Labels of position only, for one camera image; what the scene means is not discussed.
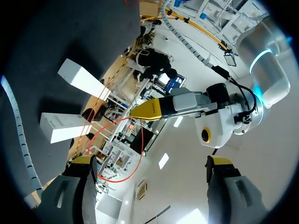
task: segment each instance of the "red cable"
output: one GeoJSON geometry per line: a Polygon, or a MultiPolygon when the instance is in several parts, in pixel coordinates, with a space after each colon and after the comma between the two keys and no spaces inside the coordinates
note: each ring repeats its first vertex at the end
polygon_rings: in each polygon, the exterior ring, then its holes
{"type": "Polygon", "coordinates": [[[125,5],[126,5],[127,7],[134,7],[134,6],[136,6],[136,5],[138,4],[138,2],[139,2],[139,0],[136,0],[136,2],[135,2],[134,4],[129,5],[129,4],[128,4],[128,0],[124,0],[124,1],[125,1],[125,5]]]}
{"type": "MultiPolygon", "coordinates": [[[[127,117],[127,118],[123,118],[123,119],[117,120],[117,121],[115,121],[115,122],[113,122],[113,123],[110,123],[110,124],[104,126],[103,128],[101,128],[101,129],[94,135],[94,137],[91,139],[90,144],[89,144],[89,147],[88,147],[88,150],[87,150],[87,154],[88,154],[88,155],[90,154],[90,147],[92,146],[93,140],[95,139],[95,137],[96,137],[100,132],[102,132],[104,129],[108,128],[109,126],[111,126],[111,125],[113,125],[113,124],[116,124],[116,123],[118,123],[118,122],[121,122],[121,121],[123,121],[123,120],[130,119],[130,118],[131,118],[131,117],[127,117]]],[[[130,176],[128,176],[127,178],[125,178],[125,179],[123,179],[123,180],[120,180],[120,181],[111,181],[111,180],[105,179],[104,177],[98,175],[98,177],[99,177],[100,179],[102,179],[102,180],[104,180],[104,181],[107,181],[107,182],[110,182],[110,183],[120,183],[120,182],[126,181],[127,179],[129,179],[131,176],[134,175],[134,173],[136,172],[136,170],[138,169],[138,167],[139,167],[139,165],[140,165],[141,158],[142,158],[142,154],[143,154],[143,150],[144,150],[144,149],[143,149],[143,128],[142,128],[142,122],[141,122],[141,120],[140,120],[140,126],[141,126],[141,139],[142,139],[142,143],[141,143],[141,155],[140,155],[140,159],[139,159],[139,162],[138,162],[138,164],[137,164],[135,170],[131,173],[130,176]]]]}

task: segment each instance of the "monitor screen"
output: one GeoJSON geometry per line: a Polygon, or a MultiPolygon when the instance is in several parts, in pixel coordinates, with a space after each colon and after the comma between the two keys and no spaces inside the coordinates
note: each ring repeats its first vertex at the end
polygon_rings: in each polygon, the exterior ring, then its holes
{"type": "Polygon", "coordinates": [[[170,93],[172,89],[181,88],[185,81],[186,78],[178,74],[176,78],[173,78],[169,81],[167,86],[164,88],[164,91],[170,93]]]}

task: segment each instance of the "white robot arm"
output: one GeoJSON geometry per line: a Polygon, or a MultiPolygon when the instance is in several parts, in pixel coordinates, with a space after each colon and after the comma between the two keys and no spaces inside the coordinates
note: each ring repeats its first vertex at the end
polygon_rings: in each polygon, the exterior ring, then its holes
{"type": "Polygon", "coordinates": [[[230,96],[223,83],[208,87],[204,93],[173,89],[172,96],[147,101],[133,109],[131,116],[147,120],[193,116],[201,144],[220,148],[233,133],[245,134],[259,125],[270,107],[288,94],[289,80],[276,59],[288,48],[284,34],[267,17],[236,43],[239,57],[252,74],[252,89],[239,85],[220,66],[212,66],[241,93],[230,96]]]}

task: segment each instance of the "white box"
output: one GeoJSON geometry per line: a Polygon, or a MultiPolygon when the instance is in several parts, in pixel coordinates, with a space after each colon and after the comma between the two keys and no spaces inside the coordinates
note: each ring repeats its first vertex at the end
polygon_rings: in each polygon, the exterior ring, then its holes
{"type": "Polygon", "coordinates": [[[111,92],[85,68],[70,59],[64,61],[58,74],[72,86],[104,101],[111,92]]]}
{"type": "Polygon", "coordinates": [[[86,135],[92,128],[81,115],[63,113],[42,113],[39,125],[51,144],[86,135]]]}

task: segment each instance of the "orange wire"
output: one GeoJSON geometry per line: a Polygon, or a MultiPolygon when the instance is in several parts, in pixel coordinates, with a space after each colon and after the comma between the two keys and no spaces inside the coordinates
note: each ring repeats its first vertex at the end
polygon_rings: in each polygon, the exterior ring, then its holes
{"type": "MultiPolygon", "coordinates": [[[[93,140],[95,139],[95,137],[96,137],[100,132],[102,132],[104,129],[108,128],[109,126],[111,126],[111,125],[113,125],[113,124],[116,124],[116,123],[118,123],[118,122],[121,122],[121,121],[123,121],[123,120],[130,119],[130,118],[131,118],[131,117],[127,117],[127,118],[123,118],[123,119],[120,119],[120,120],[116,120],[116,121],[114,121],[113,123],[108,124],[108,125],[104,126],[103,128],[101,128],[101,129],[94,135],[94,137],[91,139],[90,144],[89,144],[89,147],[88,147],[88,150],[87,150],[87,154],[88,154],[88,155],[90,154],[90,148],[91,148],[91,146],[92,146],[93,140]]],[[[128,176],[127,178],[125,178],[125,179],[123,179],[123,180],[120,180],[120,181],[111,181],[111,180],[105,179],[104,177],[98,175],[98,177],[99,177],[100,179],[102,179],[102,180],[104,180],[104,181],[107,181],[107,182],[110,182],[110,183],[120,183],[120,182],[126,181],[127,179],[129,179],[131,176],[134,175],[134,173],[136,172],[136,170],[138,169],[138,167],[139,167],[139,165],[140,165],[141,158],[142,158],[142,154],[143,154],[143,150],[144,150],[144,148],[143,148],[143,144],[144,144],[144,142],[143,142],[143,128],[142,128],[142,122],[141,122],[141,120],[140,120],[140,126],[141,126],[141,139],[142,139],[142,143],[141,143],[141,155],[140,155],[140,159],[139,159],[139,162],[138,162],[138,164],[137,164],[135,170],[131,173],[130,176],[128,176]]]]}

